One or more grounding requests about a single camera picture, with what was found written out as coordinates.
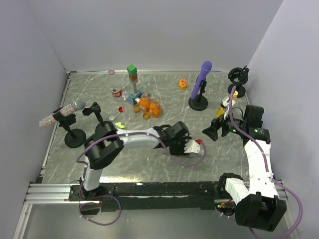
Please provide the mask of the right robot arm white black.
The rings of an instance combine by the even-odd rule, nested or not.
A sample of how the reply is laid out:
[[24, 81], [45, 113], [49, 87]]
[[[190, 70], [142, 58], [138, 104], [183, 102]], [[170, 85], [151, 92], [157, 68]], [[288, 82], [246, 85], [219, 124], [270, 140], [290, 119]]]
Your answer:
[[231, 120], [220, 116], [211, 121], [210, 127], [202, 132], [213, 141], [234, 133], [243, 140], [249, 165], [249, 186], [241, 176], [224, 173], [219, 178], [217, 191], [222, 198], [231, 197], [235, 203], [235, 221], [240, 226], [274, 231], [287, 210], [284, 200], [279, 198], [270, 164], [271, 139], [262, 127], [264, 108], [247, 105], [243, 119]]

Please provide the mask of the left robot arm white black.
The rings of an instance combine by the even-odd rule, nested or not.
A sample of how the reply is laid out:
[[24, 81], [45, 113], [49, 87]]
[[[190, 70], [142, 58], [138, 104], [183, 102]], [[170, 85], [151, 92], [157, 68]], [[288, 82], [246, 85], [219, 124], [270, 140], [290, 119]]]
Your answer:
[[171, 155], [178, 156], [200, 152], [200, 146], [189, 136], [187, 126], [181, 121], [140, 131], [115, 129], [108, 123], [89, 137], [84, 146], [85, 169], [80, 179], [80, 193], [81, 198], [87, 200], [98, 196], [103, 169], [123, 150], [166, 148]]

